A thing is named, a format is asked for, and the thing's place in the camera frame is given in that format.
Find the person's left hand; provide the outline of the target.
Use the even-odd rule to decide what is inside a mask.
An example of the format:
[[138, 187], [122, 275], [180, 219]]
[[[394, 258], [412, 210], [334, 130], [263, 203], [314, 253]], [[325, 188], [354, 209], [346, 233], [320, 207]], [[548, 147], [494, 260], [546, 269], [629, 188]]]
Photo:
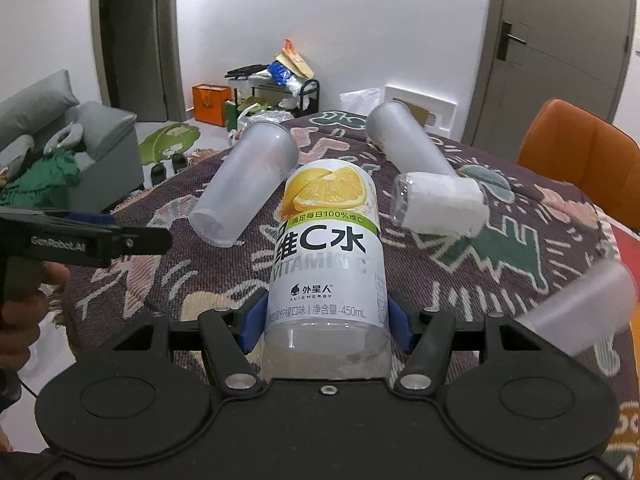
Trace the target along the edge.
[[70, 271], [61, 263], [9, 258], [1, 305], [1, 365], [20, 370], [40, 336], [40, 322], [49, 312], [42, 284], [62, 287]]

